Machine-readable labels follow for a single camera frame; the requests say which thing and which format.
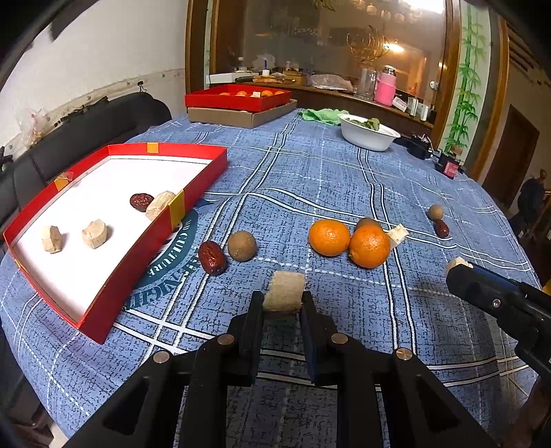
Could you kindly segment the white chunk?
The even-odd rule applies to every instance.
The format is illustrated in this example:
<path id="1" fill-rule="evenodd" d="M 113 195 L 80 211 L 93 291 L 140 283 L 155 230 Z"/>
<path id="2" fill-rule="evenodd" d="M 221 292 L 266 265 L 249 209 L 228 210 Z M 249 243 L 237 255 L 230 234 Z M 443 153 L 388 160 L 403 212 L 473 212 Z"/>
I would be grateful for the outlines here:
<path id="1" fill-rule="evenodd" d="M 448 274 L 451 269 L 453 269 L 453 268 L 455 268 L 459 265 L 466 266 L 470 269 L 472 269 L 474 267 L 474 265 L 472 265 L 472 263 L 466 261 L 464 258 L 455 257 L 451 261 L 449 261 L 449 263 L 446 265 L 446 274 Z"/>
<path id="2" fill-rule="evenodd" d="M 46 252 L 55 254 L 63 250 L 63 235 L 56 226 L 47 226 L 42 234 L 42 245 Z"/>
<path id="3" fill-rule="evenodd" d="M 389 243 L 391 244 L 391 249 L 394 249 L 400 245 L 408 235 L 409 232 L 405 229 L 403 224 L 398 224 L 392 229 L 389 229 L 387 231 L 387 236 L 389 238 Z"/>
<path id="4" fill-rule="evenodd" d="M 167 207 L 169 203 L 172 202 L 173 198 L 176 196 L 172 191 L 164 191 L 158 194 L 151 203 L 147 206 L 146 217 L 153 221 L 157 216 L 163 212 L 164 208 Z"/>
<path id="5" fill-rule="evenodd" d="M 83 242 L 89 248 L 96 249 L 103 245 L 107 239 L 107 226 L 101 219 L 93 220 L 85 229 L 81 231 Z"/>

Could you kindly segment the red date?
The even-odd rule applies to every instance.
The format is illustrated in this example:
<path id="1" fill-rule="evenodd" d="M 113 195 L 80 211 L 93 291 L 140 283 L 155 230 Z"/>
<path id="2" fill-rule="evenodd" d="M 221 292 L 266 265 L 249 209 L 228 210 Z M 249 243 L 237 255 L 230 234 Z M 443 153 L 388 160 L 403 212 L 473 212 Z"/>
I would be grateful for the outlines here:
<path id="1" fill-rule="evenodd" d="M 226 257 L 220 246 L 213 241 L 205 241 L 200 245 L 198 257 L 202 268 L 209 275 L 220 275 L 227 269 Z"/>
<path id="2" fill-rule="evenodd" d="M 446 239 L 449 236 L 449 227 L 442 219 L 436 219 L 433 221 L 433 227 L 436 235 L 440 239 Z"/>
<path id="3" fill-rule="evenodd" d="M 152 203 L 154 197 L 147 193 L 135 193 L 130 197 L 129 203 L 135 210 L 144 213 Z"/>

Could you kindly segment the orange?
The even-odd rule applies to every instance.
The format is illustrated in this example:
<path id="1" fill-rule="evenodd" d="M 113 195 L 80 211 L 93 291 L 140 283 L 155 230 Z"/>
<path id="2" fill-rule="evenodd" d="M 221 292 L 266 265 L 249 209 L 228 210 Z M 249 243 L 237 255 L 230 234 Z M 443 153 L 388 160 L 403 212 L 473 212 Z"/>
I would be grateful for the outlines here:
<path id="1" fill-rule="evenodd" d="M 336 257 L 345 252 L 350 239 L 349 228 L 333 219 L 316 221 L 308 232 L 309 245 L 324 257 Z"/>
<path id="2" fill-rule="evenodd" d="M 358 227 L 349 243 L 349 258 L 365 269 L 374 269 L 383 264 L 390 251 L 391 240 L 377 225 Z"/>

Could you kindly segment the beige chunk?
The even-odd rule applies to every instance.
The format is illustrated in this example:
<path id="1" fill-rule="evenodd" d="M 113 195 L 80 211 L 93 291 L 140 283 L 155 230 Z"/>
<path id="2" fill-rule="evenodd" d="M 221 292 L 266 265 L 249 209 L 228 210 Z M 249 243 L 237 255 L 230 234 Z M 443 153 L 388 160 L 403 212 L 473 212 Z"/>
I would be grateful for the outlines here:
<path id="1" fill-rule="evenodd" d="M 274 272 L 262 307 L 270 313 L 296 313 L 302 308 L 304 275 L 294 272 Z"/>

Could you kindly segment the brown round fruit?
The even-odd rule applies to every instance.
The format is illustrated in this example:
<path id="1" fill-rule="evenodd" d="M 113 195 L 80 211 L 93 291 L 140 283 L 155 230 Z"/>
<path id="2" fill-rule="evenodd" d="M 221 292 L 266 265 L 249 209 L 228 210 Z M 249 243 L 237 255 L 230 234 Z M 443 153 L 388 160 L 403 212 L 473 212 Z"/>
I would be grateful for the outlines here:
<path id="1" fill-rule="evenodd" d="M 250 232 L 233 233 L 228 240 L 228 252 L 234 261 L 250 261 L 257 254 L 257 243 Z"/>
<path id="2" fill-rule="evenodd" d="M 381 225 L 376 220 L 374 220 L 373 218 L 370 218 L 370 217 L 364 217 L 364 218 L 360 219 L 357 222 L 357 224 L 355 226 L 355 231 L 357 231 L 361 227 L 365 227 L 365 226 L 376 227 L 378 229 L 381 229 Z"/>

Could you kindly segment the tan round fruit right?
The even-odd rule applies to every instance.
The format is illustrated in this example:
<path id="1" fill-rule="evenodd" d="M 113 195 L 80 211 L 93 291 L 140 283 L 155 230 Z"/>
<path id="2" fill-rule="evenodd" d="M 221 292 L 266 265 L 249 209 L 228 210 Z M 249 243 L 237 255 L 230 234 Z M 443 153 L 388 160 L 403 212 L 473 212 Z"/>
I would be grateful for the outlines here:
<path id="1" fill-rule="evenodd" d="M 433 204 L 427 211 L 427 216 L 431 221 L 442 220 L 444 217 L 444 209 L 439 204 Z"/>

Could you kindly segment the white chunk on table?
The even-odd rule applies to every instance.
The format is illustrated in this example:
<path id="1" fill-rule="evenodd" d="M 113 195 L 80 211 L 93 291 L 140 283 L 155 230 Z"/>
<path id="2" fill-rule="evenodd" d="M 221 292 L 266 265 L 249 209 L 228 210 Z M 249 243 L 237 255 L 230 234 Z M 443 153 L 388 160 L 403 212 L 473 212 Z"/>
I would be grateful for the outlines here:
<path id="1" fill-rule="evenodd" d="M 391 249 L 394 249 L 400 245 L 408 235 L 409 232 L 405 229 L 403 224 L 398 224 L 392 229 L 389 229 L 387 231 L 387 236 L 389 238 L 389 243 L 391 244 Z"/>

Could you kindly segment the black red battery box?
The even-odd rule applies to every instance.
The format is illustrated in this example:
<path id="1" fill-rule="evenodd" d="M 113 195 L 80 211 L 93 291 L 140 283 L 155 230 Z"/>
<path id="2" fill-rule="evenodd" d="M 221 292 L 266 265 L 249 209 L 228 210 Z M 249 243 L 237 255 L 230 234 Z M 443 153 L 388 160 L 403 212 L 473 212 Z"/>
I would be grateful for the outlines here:
<path id="1" fill-rule="evenodd" d="M 450 179 L 454 179 L 461 170 L 460 153 L 460 149 L 456 147 L 443 150 L 434 165 L 435 170 Z"/>

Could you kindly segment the blue plaid tablecloth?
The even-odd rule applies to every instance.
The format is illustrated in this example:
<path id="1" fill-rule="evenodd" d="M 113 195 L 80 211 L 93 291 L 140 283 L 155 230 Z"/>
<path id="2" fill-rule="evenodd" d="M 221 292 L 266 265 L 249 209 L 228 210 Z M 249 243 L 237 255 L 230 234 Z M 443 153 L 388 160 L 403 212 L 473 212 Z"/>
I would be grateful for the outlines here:
<path id="1" fill-rule="evenodd" d="M 12 257 L 1 259 L 1 344 L 37 397 L 72 435 L 155 351 L 197 349 L 222 333 L 266 290 L 276 271 L 304 275 L 316 308 L 368 348 L 413 351 L 496 440 L 517 419 L 535 372 L 514 354 L 514 340 L 471 304 L 451 296 L 446 265 L 455 257 L 531 285 L 539 280 L 491 197 L 472 179 L 450 179 L 402 147 L 359 149 L 340 130 L 291 113 L 252 130 L 168 121 L 142 142 L 222 145 L 228 168 L 196 215 L 170 238 L 96 344 L 56 315 L 28 285 Z M 444 209 L 440 239 L 429 207 Z M 349 248 L 324 257 L 309 245 L 318 220 L 345 224 L 370 217 L 409 235 L 386 261 L 365 269 Z M 230 236 L 250 232 L 257 254 L 234 261 Z M 227 269 L 209 275 L 199 261 L 205 241 L 222 249 Z"/>

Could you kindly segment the black power adapter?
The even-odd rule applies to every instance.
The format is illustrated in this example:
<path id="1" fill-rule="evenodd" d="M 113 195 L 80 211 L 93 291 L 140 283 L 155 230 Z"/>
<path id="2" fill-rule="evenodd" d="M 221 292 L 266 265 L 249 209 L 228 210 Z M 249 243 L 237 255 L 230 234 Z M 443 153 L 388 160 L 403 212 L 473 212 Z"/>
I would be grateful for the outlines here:
<path id="1" fill-rule="evenodd" d="M 410 155 L 420 160 L 426 160 L 433 154 L 432 140 L 426 134 L 401 135 L 394 140 L 394 143 L 405 147 Z"/>

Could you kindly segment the red tray white inside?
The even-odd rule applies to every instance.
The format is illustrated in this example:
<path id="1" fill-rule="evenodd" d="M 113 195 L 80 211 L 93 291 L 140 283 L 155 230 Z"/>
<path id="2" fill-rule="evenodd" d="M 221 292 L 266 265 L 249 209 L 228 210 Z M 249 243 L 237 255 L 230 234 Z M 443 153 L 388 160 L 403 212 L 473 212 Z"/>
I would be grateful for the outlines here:
<path id="1" fill-rule="evenodd" d="M 107 145 L 41 190 L 4 232 L 8 250 L 38 295 L 73 328 L 102 344 L 122 305 L 164 242 L 227 167 L 217 145 Z M 176 196 L 153 221 L 131 207 L 135 193 Z M 107 226 L 96 249 L 81 236 L 93 220 Z M 63 250 L 42 245 L 47 226 Z"/>

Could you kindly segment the white chunk in tray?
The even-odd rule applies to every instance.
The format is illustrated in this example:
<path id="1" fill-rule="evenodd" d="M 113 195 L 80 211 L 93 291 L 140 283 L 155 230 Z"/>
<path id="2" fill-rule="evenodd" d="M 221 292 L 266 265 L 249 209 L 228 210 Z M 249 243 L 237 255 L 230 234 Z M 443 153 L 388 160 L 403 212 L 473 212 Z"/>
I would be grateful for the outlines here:
<path id="1" fill-rule="evenodd" d="M 55 254 L 63 250 L 63 235 L 56 226 L 47 226 L 42 234 L 42 245 L 46 252 Z"/>
<path id="2" fill-rule="evenodd" d="M 81 231 L 83 242 L 89 248 L 96 249 L 103 245 L 107 239 L 107 226 L 101 219 L 93 220 L 85 229 Z"/>

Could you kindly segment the red date in tray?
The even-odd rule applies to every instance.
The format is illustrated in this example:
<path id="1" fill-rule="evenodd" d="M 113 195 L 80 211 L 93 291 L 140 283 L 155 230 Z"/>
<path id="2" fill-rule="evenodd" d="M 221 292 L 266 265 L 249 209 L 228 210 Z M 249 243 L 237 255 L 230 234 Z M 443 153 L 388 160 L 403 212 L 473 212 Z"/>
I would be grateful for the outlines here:
<path id="1" fill-rule="evenodd" d="M 154 197 L 147 193 L 135 193 L 130 197 L 129 203 L 135 210 L 144 213 L 152 203 Z"/>

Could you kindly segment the white bowl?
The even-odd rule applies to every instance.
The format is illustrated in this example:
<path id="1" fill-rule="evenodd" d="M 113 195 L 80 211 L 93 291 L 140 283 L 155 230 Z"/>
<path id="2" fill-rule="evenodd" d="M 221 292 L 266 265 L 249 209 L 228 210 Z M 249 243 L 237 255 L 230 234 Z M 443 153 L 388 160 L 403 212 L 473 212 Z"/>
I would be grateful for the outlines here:
<path id="1" fill-rule="evenodd" d="M 397 137 L 401 136 L 401 134 L 394 131 L 394 129 L 391 129 L 381 123 L 379 131 L 374 132 L 365 129 L 362 126 L 351 123 L 349 121 L 350 119 L 361 121 L 365 121 L 367 119 L 350 114 L 342 114 L 340 116 L 342 136 L 347 142 L 352 145 L 356 145 L 361 149 L 382 152 L 387 150 Z"/>

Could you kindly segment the green leaves in bowl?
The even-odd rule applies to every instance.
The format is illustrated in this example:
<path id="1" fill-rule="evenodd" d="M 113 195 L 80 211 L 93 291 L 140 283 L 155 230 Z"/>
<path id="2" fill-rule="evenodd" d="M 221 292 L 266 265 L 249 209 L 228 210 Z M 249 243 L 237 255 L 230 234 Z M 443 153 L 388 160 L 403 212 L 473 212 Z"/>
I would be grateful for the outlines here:
<path id="1" fill-rule="evenodd" d="M 367 119 L 365 121 L 350 119 L 349 121 L 374 132 L 378 132 L 380 128 L 380 121 L 376 118 Z"/>

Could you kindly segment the pink bottle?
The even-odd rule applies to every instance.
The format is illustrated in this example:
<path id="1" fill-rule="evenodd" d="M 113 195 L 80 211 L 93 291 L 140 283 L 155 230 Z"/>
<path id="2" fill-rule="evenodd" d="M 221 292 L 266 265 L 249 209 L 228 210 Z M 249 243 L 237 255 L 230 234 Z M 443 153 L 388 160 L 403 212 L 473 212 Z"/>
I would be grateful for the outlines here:
<path id="1" fill-rule="evenodd" d="M 391 65 L 385 65 L 377 75 L 374 100 L 378 104 L 391 106 L 396 92 L 396 73 Z"/>

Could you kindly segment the green cloth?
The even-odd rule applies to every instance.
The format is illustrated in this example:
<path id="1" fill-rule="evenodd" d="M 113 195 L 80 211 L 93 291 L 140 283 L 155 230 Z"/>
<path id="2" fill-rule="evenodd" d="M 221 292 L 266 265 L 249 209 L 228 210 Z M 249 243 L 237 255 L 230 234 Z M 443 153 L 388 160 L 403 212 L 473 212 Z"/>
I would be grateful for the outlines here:
<path id="1" fill-rule="evenodd" d="M 331 126 L 338 126 L 340 124 L 340 116 L 342 114 L 347 114 L 347 111 L 332 108 L 304 108 L 300 111 L 300 116 L 303 120 L 315 121 Z"/>

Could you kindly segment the clear glass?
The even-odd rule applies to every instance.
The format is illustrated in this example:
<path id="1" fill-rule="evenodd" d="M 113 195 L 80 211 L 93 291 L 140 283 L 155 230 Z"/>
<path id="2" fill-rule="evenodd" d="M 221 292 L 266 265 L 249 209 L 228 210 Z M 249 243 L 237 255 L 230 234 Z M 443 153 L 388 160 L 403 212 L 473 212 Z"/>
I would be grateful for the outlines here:
<path id="1" fill-rule="evenodd" d="M 364 66 L 358 77 L 358 86 L 356 95 L 367 101 L 374 100 L 374 90 L 376 87 L 377 72 L 372 67 Z"/>

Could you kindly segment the wooden counter shelf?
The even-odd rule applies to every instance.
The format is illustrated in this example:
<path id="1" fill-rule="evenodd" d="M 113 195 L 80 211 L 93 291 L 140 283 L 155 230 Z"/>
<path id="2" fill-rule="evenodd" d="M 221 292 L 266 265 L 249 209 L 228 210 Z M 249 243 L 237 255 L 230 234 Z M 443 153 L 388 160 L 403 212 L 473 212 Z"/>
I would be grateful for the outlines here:
<path id="1" fill-rule="evenodd" d="M 206 76 L 246 68 L 284 74 L 300 107 L 332 107 L 374 115 L 402 133 L 440 141 L 457 80 L 458 1 L 190 1 L 185 34 L 186 91 Z M 416 98 L 426 120 L 356 95 L 362 67 L 391 65 L 397 95 Z M 349 80 L 353 92 L 311 87 L 310 75 Z"/>

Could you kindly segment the plastic bag on counter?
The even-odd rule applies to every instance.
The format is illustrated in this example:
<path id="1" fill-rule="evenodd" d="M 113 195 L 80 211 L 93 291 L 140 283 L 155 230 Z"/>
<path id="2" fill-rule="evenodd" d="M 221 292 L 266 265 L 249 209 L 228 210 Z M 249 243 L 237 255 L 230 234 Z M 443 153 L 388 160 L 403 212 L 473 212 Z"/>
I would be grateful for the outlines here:
<path id="1" fill-rule="evenodd" d="M 309 84 L 311 87 L 327 91 L 354 91 L 349 80 L 333 74 L 310 75 Z"/>

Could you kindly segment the black sofa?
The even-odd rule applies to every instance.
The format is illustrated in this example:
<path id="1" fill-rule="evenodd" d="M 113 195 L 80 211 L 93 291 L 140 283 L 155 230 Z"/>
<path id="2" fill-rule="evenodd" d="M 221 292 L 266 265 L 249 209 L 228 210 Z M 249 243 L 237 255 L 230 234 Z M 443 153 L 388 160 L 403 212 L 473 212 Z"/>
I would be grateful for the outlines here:
<path id="1" fill-rule="evenodd" d="M 103 146 L 124 143 L 171 118 L 167 105 L 145 92 L 102 99 L 70 115 L 1 172 L 1 227 L 73 164 Z"/>

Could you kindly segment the cardboard box lid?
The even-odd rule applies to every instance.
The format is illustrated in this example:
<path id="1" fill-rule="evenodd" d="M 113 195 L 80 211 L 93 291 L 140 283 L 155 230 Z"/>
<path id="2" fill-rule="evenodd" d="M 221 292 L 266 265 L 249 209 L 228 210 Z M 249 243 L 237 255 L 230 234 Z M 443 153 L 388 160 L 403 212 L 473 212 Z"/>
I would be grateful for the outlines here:
<path id="1" fill-rule="evenodd" d="M 290 99 L 287 104 L 257 113 L 230 109 L 189 107 L 187 113 L 190 122 L 253 129 L 287 115 L 297 108 L 297 104 L 298 102 L 295 99 Z"/>

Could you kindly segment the far red tray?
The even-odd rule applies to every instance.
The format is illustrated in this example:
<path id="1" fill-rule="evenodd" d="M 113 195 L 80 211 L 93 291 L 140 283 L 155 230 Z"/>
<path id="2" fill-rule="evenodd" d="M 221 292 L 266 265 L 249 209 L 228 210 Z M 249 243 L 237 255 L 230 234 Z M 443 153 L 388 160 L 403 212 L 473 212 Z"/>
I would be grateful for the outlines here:
<path id="1" fill-rule="evenodd" d="M 266 85 L 226 84 L 185 95 L 185 107 L 263 112 L 287 104 L 291 92 Z"/>

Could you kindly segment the white flat box on counter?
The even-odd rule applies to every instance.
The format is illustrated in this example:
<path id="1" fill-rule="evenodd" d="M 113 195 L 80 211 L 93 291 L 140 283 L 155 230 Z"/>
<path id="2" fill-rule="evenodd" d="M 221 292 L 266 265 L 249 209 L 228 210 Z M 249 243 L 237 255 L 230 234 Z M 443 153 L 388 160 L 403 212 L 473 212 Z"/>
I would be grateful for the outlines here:
<path id="1" fill-rule="evenodd" d="M 232 73 L 220 73 L 220 74 L 210 74 L 206 76 L 206 84 L 217 85 L 217 84 L 231 84 L 235 83 L 237 79 L 249 77 L 248 72 L 232 72 Z"/>

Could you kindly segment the white chunk by tray wall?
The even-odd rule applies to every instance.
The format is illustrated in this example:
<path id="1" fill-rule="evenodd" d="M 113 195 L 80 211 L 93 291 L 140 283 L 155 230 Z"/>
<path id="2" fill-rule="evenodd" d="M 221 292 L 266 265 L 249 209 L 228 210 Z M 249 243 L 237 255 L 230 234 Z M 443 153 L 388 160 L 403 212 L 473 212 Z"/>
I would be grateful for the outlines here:
<path id="1" fill-rule="evenodd" d="M 153 221 L 157 216 L 163 212 L 164 208 L 167 207 L 169 203 L 172 202 L 173 198 L 176 196 L 172 191 L 164 191 L 158 194 L 151 203 L 147 206 L 146 217 Z"/>

